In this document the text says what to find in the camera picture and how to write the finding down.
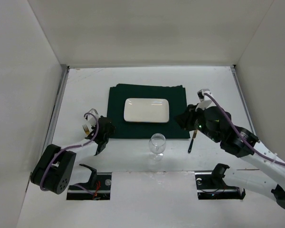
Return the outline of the gold knife black handle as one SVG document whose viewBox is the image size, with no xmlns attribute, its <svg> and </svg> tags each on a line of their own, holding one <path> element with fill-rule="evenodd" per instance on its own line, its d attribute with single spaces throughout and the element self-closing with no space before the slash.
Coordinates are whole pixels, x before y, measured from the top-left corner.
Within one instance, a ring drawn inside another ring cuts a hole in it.
<svg viewBox="0 0 285 228">
<path fill-rule="evenodd" d="M 188 154 L 190 154 L 191 151 L 192 151 L 193 143 L 194 143 L 194 140 L 195 140 L 195 138 L 196 138 L 196 136 L 197 136 L 197 133 L 198 133 L 198 130 L 194 130 L 194 131 L 193 131 L 193 135 L 192 135 L 192 138 L 191 138 L 191 142 L 190 142 L 190 145 L 189 145 L 189 148 L 188 148 Z"/>
</svg>

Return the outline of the gold fork black handle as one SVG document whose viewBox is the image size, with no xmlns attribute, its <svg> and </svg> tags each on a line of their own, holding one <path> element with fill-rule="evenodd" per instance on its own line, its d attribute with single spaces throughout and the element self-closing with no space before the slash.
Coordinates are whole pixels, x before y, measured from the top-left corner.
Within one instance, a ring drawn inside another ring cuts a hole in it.
<svg viewBox="0 0 285 228">
<path fill-rule="evenodd" d="M 84 130 L 86 135 L 90 134 L 90 130 L 89 130 L 89 128 L 88 128 L 88 126 L 86 124 L 83 125 L 83 130 Z"/>
</svg>

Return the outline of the white rectangular plate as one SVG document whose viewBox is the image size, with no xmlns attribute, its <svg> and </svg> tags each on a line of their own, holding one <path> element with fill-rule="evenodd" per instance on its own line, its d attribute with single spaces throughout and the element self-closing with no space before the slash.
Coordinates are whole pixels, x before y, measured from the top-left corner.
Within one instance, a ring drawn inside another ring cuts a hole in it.
<svg viewBox="0 0 285 228">
<path fill-rule="evenodd" d="M 123 117 L 130 123 L 160 123 L 170 120 L 169 102 L 157 98 L 128 98 Z"/>
</svg>

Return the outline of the dark green cloth placemat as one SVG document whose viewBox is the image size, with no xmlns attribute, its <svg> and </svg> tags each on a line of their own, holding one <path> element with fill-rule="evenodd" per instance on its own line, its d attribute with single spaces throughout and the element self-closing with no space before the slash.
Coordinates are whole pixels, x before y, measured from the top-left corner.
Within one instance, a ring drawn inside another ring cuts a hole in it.
<svg viewBox="0 0 285 228">
<path fill-rule="evenodd" d="M 124 105 L 128 98 L 163 98 L 169 102 L 167 123 L 129 123 L 124 120 Z M 161 133 L 167 139 L 188 139 L 190 133 L 179 127 L 174 117 L 187 108 L 186 89 L 178 86 L 117 84 L 110 87 L 107 117 L 115 127 L 112 139 L 149 139 Z"/>
</svg>

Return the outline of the clear wine glass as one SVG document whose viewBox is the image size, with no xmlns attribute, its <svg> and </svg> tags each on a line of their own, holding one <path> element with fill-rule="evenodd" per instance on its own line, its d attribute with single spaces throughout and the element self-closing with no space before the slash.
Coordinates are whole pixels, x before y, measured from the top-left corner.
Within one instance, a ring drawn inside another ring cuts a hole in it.
<svg viewBox="0 0 285 228">
<path fill-rule="evenodd" d="M 161 133 L 154 134 L 149 140 L 149 150 L 155 161 L 160 161 L 163 158 L 163 152 L 166 149 L 166 138 Z"/>
</svg>

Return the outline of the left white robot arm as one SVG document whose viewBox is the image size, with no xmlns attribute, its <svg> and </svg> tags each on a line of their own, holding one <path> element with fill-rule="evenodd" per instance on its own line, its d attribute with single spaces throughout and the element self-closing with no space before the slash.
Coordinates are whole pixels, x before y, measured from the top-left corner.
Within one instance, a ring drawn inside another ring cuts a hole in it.
<svg viewBox="0 0 285 228">
<path fill-rule="evenodd" d="M 85 184 L 90 187 L 96 182 L 96 169 L 82 163 L 91 156 L 99 155 L 114 134 L 112 121 L 104 116 L 86 113 L 88 136 L 75 144 L 60 147 L 50 144 L 35 166 L 30 182 L 42 191 L 61 194 L 68 186 Z"/>
</svg>

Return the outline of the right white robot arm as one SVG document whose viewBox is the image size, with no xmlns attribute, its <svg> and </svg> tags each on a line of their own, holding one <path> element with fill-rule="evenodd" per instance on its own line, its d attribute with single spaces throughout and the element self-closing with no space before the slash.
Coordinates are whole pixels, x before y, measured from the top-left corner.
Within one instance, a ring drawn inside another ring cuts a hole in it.
<svg viewBox="0 0 285 228">
<path fill-rule="evenodd" d="M 235 186 L 264 195 L 285 209 L 285 162 L 264 146 L 249 130 L 235 126 L 231 115 L 217 106 L 200 109 L 188 105 L 175 116 L 176 123 L 186 131 L 199 131 L 225 152 L 250 163 L 266 178 L 240 173 L 219 163 L 211 173 L 211 181 L 220 187 Z"/>
</svg>

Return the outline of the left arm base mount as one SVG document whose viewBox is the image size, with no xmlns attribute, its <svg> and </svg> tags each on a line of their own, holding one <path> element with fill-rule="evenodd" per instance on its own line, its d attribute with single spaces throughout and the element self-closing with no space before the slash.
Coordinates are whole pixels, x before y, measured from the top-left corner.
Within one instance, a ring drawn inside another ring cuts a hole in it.
<svg viewBox="0 0 285 228">
<path fill-rule="evenodd" d="M 97 173 L 95 183 L 79 183 L 68 187 L 66 200 L 110 200 L 112 173 Z"/>
</svg>

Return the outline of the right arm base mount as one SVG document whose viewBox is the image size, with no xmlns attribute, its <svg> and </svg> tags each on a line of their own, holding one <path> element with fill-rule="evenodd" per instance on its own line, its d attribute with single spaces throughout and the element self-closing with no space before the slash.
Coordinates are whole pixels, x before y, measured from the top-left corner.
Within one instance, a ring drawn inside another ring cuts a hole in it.
<svg viewBox="0 0 285 228">
<path fill-rule="evenodd" d="M 245 189 L 227 186 L 221 181 L 215 183 L 211 171 L 195 172 L 195 181 L 199 200 L 243 200 L 246 196 Z"/>
</svg>

